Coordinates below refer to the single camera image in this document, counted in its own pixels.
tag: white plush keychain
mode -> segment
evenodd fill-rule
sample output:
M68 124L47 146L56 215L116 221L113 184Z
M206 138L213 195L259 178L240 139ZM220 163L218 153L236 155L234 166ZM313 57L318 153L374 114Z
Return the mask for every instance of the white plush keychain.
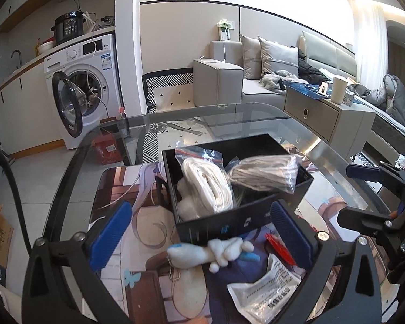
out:
M240 258L243 261L258 262L259 256L252 253L253 244L235 237L229 240L213 239L207 247L192 244L175 244L167 249L168 259L172 267L189 269L201 264L210 263L210 272L217 273L219 268L226 267L229 262Z

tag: washing machine door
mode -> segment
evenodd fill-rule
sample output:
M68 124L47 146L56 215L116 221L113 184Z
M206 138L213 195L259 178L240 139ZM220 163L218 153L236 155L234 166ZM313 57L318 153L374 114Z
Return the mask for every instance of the washing machine door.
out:
M59 116L68 133L77 138L82 132L82 116L87 111L87 96L65 72L53 75L53 96Z

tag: glass tabletop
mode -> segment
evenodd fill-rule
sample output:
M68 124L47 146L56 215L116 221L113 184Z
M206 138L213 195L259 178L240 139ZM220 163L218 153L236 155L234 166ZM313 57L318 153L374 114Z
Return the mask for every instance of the glass tabletop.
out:
M163 150L259 134L269 134L290 152L301 154L303 162L311 163L319 174L312 184L326 184L333 189L343 207L390 213L366 182L346 176L348 163L299 122L267 104L240 103L149 113L106 122L92 130L65 171L44 237L50 241L69 240L76 232L87 231L95 219L94 211L114 205L111 202L135 183L136 179L129 177L142 164L162 161ZM107 196L100 191L107 191ZM323 202L336 204L336 198ZM336 216L323 215L323 219L334 224ZM65 271L65 275L74 297L81 296L71 272Z

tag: washing machine dial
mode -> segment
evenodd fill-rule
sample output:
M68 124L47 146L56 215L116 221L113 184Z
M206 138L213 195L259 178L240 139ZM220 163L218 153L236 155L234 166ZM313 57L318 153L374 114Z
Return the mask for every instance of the washing machine dial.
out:
M74 59L77 56L78 56L78 52L76 50L69 51L69 57L70 58Z

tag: white column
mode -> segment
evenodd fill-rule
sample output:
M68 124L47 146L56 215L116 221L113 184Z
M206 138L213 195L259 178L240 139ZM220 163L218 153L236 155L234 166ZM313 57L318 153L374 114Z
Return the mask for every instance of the white column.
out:
M146 113L143 63L139 40L139 0L116 0L116 47L125 112L128 117Z

